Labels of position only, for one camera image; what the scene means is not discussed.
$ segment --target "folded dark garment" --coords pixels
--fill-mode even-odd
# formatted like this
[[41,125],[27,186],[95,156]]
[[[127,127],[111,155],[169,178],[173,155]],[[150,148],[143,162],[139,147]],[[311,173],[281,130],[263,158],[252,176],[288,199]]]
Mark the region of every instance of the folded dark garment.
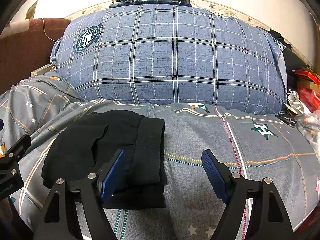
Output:
[[58,178],[67,183],[97,172],[117,149],[125,152],[125,165],[114,196],[105,208],[164,207],[164,120],[131,111],[91,113],[71,123],[52,144],[42,169],[43,185]]
[[137,4],[173,4],[180,6],[192,7],[190,0],[117,0],[113,1],[109,8],[127,6],[127,5],[137,5]]

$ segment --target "silver bolt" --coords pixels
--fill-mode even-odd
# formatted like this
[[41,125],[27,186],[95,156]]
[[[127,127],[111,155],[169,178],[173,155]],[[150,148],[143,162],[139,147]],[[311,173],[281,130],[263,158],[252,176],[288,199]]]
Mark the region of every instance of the silver bolt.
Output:
[[95,177],[97,177],[97,174],[95,174],[94,172],[92,172],[92,173],[90,173],[90,174],[88,175],[88,178],[89,178],[89,179],[94,179]]
[[60,184],[64,183],[64,179],[57,179],[56,182],[57,182],[58,185],[60,185]]
[[238,172],[233,172],[233,173],[232,173],[232,177],[234,177],[235,179],[239,179],[239,178],[240,178],[240,173],[238,173]]
[[272,183],[272,180],[269,179],[269,178],[265,178],[265,179],[264,179],[264,182],[267,183],[267,184],[271,184],[271,183]]

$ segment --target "gray blanket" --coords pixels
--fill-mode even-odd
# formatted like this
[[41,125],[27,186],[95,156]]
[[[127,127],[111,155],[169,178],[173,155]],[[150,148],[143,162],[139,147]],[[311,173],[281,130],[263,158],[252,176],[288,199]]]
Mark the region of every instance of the gray blanket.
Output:
[[[112,109],[165,120],[164,165],[168,178],[165,209],[105,210],[118,239],[208,239],[225,205],[217,199],[201,165],[211,149],[220,162],[244,177],[270,177],[287,208],[292,227],[318,203],[320,165],[309,143],[295,128],[272,115],[257,116],[203,104],[133,105],[104,99],[85,102],[54,71],[20,82],[0,96],[4,129],[0,143],[8,150],[23,134],[32,144],[19,162],[24,187],[12,195],[20,216],[32,229],[49,189],[42,183],[46,154],[59,132],[82,116]],[[247,201],[237,239],[244,239],[251,214]],[[77,204],[84,239],[90,239],[81,204]]]

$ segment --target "plastic bag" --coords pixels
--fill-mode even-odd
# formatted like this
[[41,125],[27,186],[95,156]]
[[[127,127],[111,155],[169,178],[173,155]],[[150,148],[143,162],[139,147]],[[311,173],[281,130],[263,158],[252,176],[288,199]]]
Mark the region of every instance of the plastic bag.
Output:
[[308,140],[320,162],[320,111],[295,117],[296,128]]
[[307,106],[307,108],[311,112],[320,110],[320,93],[319,92],[312,89],[300,87],[298,88],[298,94],[299,94],[300,100]]

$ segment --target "white cord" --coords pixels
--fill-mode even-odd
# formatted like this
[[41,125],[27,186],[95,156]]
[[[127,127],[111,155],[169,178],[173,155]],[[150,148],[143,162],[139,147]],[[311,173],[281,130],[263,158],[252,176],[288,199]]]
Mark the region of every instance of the white cord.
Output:
[[41,19],[43,20],[43,31],[44,31],[44,35],[45,35],[49,40],[55,41],[55,40],[49,38],[48,35],[45,33],[45,29],[44,29],[44,19],[43,19],[43,18],[41,18]]

